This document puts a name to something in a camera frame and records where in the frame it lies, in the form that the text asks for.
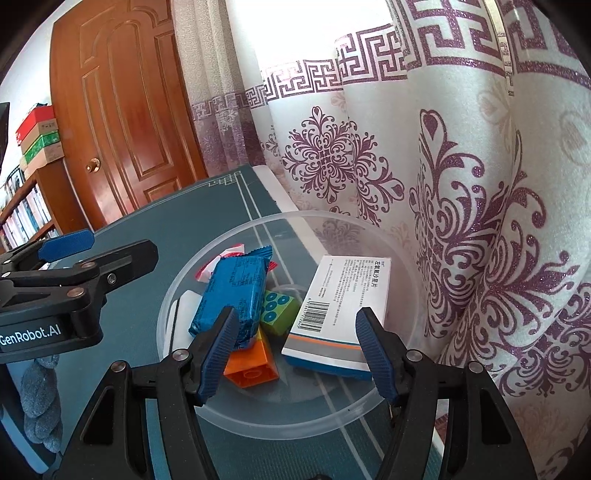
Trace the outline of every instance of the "blue wrapper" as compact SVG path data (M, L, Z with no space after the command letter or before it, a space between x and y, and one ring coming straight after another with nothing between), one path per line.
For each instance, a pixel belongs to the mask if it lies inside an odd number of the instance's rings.
M209 330L225 306L232 306L240 318L234 350L249 348L262 313L265 280L271 247L262 247L240 257L226 257L217 263L197 313L189 328L193 336Z

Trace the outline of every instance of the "red box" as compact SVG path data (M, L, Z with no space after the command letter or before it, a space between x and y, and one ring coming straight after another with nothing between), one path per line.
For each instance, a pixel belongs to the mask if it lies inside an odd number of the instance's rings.
M33 127L39 122L51 120L55 118L56 114L53 113L53 107L51 105L38 106L34 108L31 113L27 115L21 126L17 128L17 145L20 145L28 133L33 130Z

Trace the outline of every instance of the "blue gripper pad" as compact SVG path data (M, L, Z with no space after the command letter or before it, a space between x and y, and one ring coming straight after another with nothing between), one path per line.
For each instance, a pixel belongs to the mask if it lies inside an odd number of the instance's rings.
M203 404L208 398L216 394L217 386L228 363L239 330L238 312L236 309L232 309L201 367L201 384L199 390L197 390L197 395Z
M80 230L79 232L45 240L37 255L39 260L52 263L84 250L89 250L94 244L95 234L90 230Z
M355 332L378 393L390 403L394 402L398 396L394 368L363 310L357 312Z

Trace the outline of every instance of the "clear plastic bowl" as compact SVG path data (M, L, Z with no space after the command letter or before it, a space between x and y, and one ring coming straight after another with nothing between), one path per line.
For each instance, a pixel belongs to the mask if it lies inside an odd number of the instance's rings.
M301 302L323 255L390 257L392 270L384 327L409 343L418 312L415 268L393 237L373 225L329 212L287 212L238 226L202 248L179 272L160 308L158 352L162 356L170 306L186 290L202 294L195 273L224 249L244 244L249 252L273 247L278 267L267 290ZM281 354L283 338L269 338L280 378L246 389L222 378L217 394L197 414L229 432L267 440L299 439L330 432L357 420L383 399L373 382L293 368Z

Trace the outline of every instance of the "table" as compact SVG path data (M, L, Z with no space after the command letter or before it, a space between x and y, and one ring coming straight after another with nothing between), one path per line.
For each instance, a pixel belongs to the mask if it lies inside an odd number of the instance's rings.
M195 252L251 219L296 209L267 167L241 167L151 203L107 226L96 233L90 252L56 265L70 266L144 238L158 246L160 255L153 273L109 295L101 316L104 340L60 358L56 371L64 424L63 449L86 402L113 361L123 358L132 366L158 361L155 327L160 304L176 274ZM168 480L155 401L148 401L147 410L156 478ZM299 440L255 440L203 420L200 425L222 480L306 480L318 473L335 480L371 479L392 435L385 402L338 430ZM425 478L439 474L440 453L432 448Z

